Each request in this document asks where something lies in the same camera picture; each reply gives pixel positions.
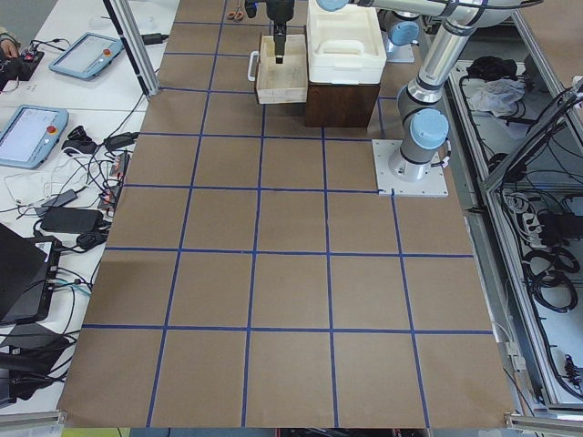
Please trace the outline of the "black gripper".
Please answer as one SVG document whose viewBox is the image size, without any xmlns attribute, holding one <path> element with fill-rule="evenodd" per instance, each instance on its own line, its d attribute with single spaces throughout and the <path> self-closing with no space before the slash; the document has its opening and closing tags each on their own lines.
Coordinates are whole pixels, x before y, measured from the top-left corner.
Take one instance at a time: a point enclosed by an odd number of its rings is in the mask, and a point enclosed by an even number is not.
<svg viewBox="0 0 583 437">
<path fill-rule="evenodd" d="M 294 17 L 294 0 L 267 0 L 267 15 L 274 23 L 273 42 L 275 62 L 283 63 L 287 35 L 287 23 Z"/>
<path fill-rule="evenodd" d="M 256 0 L 245 0 L 244 8 L 248 18 L 255 18 L 258 12 Z"/>
</svg>

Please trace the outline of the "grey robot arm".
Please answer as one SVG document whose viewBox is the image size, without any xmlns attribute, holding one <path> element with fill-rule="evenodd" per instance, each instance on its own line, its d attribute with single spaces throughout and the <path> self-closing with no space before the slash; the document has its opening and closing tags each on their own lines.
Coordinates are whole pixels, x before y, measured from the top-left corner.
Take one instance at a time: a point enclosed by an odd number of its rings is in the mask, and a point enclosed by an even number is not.
<svg viewBox="0 0 583 437">
<path fill-rule="evenodd" d="M 287 35 L 287 23 L 294 17 L 295 2 L 265 1 L 266 14 L 274 24 L 273 34 L 276 42 L 284 43 Z M 387 34 L 394 46 L 411 44 L 419 34 L 416 23 L 418 15 L 404 11 L 379 8 L 377 11 L 379 26 Z"/>
<path fill-rule="evenodd" d="M 539 2 L 385 0 L 354 4 L 392 11 L 399 17 L 409 13 L 444 19 L 416 78 L 402 88 L 397 99 L 404 140 L 388 158 L 388 166 L 396 178 L 415 183 L 426 176 L 432 158 L 447 138 L 448 121 L 435 104 L 469 37 L 477 28 L 497 25 L 514 11 Z"/>
</svg>

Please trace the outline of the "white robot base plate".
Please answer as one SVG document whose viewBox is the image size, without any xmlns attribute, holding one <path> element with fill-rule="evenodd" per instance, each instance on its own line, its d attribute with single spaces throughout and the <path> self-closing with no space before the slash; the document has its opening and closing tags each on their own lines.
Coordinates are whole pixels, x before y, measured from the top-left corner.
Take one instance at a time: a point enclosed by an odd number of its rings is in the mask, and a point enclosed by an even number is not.
<svg viewBox="0 0 583 437">
<path fill-rule="evenodd" d="M 414 62 L 414 52 L 412 49 L 413 38 L 405 38 L 404 40 L 396 37 L 387 37 L 385 46 L 388 63 L 412 64 Z"/>
<path fill-rule="evenodd" d="M 436 150 L 429 163 L 412 164 L 401 155 L 401 140 L 374 139 L 373 161 L 380 196 L 446 198 L 448 188 Z"/>
</svg>

